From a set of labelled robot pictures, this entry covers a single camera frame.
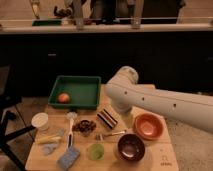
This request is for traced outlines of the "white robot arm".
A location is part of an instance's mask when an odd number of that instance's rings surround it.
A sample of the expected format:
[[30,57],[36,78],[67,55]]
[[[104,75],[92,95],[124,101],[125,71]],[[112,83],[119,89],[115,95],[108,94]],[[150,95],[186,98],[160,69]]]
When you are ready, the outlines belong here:
[[116,112],[127,115],[138,107],[213,134],[212,96],[150,89],[138,79],[134,68],[123,66],[107,82],[105,93]]

